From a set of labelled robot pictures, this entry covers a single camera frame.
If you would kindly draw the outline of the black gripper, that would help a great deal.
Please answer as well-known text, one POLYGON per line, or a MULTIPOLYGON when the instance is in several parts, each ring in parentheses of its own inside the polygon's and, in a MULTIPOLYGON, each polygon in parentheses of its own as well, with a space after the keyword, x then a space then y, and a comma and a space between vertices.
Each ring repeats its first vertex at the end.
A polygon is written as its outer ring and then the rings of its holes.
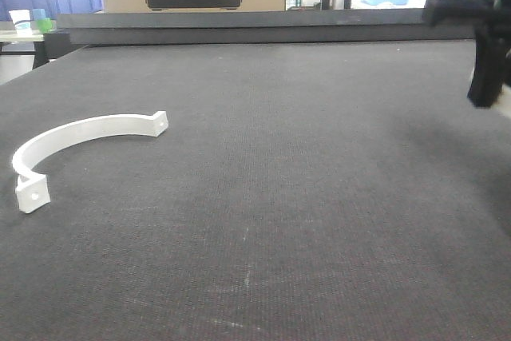
POLYGON ((467 93, 476 108, 490 108, 510 86, 510 0, 427 0, 428 26, 459 22, 475 30, 476 56, 467 93))

